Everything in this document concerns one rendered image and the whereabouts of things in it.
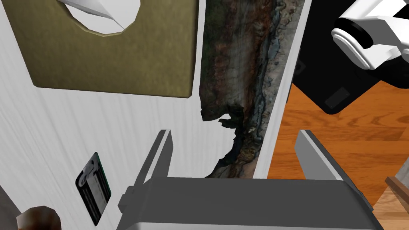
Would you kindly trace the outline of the olive square plate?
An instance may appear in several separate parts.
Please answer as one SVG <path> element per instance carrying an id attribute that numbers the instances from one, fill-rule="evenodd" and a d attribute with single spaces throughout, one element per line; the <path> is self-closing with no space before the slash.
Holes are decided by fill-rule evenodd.
<path id="1" fill-rule="evenodd" d="M 57 0 L 0 0 L 38 88 L 188 98 L 192 95 L 200 3 L 140 0 L 121 34 L 81 29 Z"/>

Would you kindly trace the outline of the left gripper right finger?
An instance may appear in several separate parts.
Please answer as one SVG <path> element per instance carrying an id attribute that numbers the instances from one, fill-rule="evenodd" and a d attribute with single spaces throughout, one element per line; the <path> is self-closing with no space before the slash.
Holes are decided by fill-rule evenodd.
<path id="1" fill-rule="evenodd" d="M 306 179 L 342 180 L 361 194 L 341 166 L 310 130 L 299 130 L 294 146 Z"/>

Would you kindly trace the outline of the white door leaf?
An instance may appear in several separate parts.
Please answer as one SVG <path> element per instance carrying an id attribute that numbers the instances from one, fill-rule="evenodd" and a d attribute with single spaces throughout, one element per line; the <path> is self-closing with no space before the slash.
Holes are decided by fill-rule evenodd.
<path id="1" fill-rule="evenodd" d="M 173 139 L 170 176 L 205 177 L 231 149 L 234 130 L 202 120 L 199 77 L 188 99 L 37 88 L 0 2 L 0 186 L 20 211 L 53 208 L 62 230 L 116 230 L 161 129 Z M 112 191 L 97 226 L 74 185 L 94 152 Z"/>

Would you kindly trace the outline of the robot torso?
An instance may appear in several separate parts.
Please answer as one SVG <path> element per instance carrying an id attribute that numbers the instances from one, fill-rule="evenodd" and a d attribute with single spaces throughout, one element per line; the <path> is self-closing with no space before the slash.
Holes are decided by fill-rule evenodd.
<path id="1" fill-rule="evenodd" d="M 356 0 L 312 0 L 293 83 L 327 114 L 337 114 L 380 81 L 409 90 L 401 56 L 375 70 L 356 66 L 334 42 L 335 21 Z"/>

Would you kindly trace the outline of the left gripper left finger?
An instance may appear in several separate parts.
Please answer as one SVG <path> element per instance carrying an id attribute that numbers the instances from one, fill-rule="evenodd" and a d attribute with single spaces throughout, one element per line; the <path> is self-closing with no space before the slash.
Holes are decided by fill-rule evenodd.
<path id="1" fill-rule="evenodd" d="M 134 183 L 140 187 L 153 177 L 167 177 L 173 153 L 173 140 L 169 129 L 160 130 Z"/>

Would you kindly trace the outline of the brown door knob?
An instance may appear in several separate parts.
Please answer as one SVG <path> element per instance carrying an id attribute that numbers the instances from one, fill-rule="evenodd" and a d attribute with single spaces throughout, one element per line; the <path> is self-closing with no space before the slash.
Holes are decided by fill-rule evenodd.
<path id="1" fill-rule="evenodd" d="M 47 206 L 29 208 L 16 221 L 18 230 L 62 230 L 60 217 Z"/>

